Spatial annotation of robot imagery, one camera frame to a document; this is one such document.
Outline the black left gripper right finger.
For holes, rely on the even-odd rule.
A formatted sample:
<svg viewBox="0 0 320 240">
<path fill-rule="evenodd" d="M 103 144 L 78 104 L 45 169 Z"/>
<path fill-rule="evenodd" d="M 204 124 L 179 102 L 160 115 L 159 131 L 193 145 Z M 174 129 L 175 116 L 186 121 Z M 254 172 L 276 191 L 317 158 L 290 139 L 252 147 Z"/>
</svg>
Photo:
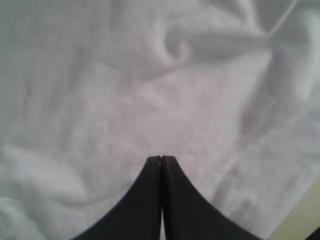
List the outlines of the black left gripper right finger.
<svg viewBox="0 0 320 240">
<path fill-rule="evenodd" d="M 167 240 L 258 240 L 214 208 L 174 156 L 161 157 L 161 207 Z"/>
</svg>

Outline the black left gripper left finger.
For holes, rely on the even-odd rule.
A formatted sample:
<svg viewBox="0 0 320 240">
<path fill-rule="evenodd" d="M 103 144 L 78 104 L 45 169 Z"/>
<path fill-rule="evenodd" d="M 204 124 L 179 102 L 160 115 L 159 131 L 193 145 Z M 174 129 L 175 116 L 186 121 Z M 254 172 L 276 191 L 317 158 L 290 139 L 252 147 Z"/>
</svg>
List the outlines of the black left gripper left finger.
<svg viewBox="0 0 320 240">
<path fill-rule="evenodd" d="M 159 156 L 146 159 L 122 199 L 76 240 L 159 240 L 161 233 L 162 164 Z"/>
</svg>

